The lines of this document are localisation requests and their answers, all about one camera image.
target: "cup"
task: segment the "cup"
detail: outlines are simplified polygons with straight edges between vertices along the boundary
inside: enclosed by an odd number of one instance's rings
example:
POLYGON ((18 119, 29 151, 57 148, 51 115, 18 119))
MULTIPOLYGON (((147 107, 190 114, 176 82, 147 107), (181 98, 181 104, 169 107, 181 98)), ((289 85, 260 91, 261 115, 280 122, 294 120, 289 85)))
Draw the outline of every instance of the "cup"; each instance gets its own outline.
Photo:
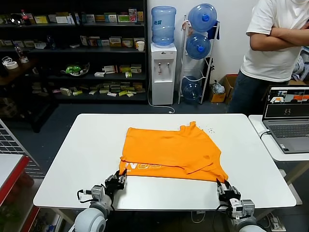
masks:
POLYGON ((137 41, 137 46, 140 52, 144 51, 145 41, 137 41))

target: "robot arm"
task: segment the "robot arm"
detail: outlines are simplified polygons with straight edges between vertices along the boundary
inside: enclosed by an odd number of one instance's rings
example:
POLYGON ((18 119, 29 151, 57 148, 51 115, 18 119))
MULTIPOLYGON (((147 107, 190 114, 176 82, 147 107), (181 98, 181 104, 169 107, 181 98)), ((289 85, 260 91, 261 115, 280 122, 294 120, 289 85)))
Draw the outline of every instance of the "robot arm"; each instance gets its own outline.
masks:
POLYGON ((105 186, 95 185, 91 191, 83 191, 92 195, 92 202, 88 209, 82 211, 75 219, 75 232, 103 232, 108 215, 113 209, 114 194, 125 188, 126 170, 122 175, 117 171, 105 180, 105 186))
POLYGON ((256 224, 253 216, 255 205, 251 200, 241 200, 241 194, 225 180, 221 184, 217 179, 217 191, 220 204, 226 205, 226 215, 231 219, 231 228, 235 232, 265 232, 256 224))

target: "power strip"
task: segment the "power strip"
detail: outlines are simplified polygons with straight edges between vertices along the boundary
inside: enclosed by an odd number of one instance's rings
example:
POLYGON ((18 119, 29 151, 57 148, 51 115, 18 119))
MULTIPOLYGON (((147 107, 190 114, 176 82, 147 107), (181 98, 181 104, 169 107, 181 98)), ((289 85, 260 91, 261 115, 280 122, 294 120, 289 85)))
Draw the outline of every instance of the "power strip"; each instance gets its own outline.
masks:
POLYGON ((280 222, 278 217, 269 217, 269 219, 272 232, 286 232, 285 226, 280 222))

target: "crossed arms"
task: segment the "crossed arms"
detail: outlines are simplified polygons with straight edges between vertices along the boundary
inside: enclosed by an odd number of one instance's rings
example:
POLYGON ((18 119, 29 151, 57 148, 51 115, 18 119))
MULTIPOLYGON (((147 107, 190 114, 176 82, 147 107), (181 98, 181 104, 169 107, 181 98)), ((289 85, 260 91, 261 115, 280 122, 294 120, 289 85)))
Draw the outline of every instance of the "crossed arms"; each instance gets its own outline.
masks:
POLYGON ((277 51, 288 47, 308 45, 309 23, 302 29, 272 28, 270 35, 250 34, 250 46, 254 51, 277 51))

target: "orange t-shirt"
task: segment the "orange t-shirt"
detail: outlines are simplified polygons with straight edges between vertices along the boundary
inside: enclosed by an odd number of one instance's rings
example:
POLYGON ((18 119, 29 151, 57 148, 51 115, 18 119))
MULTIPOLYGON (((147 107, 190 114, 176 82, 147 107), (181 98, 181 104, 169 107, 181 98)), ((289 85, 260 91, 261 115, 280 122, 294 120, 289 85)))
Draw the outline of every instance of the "orange t-shirt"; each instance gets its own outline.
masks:
POLYGON ((180 131, 129 128, 120 173, 221 182, 228 176, 220 166, 220 149, 191 122, 180 131))

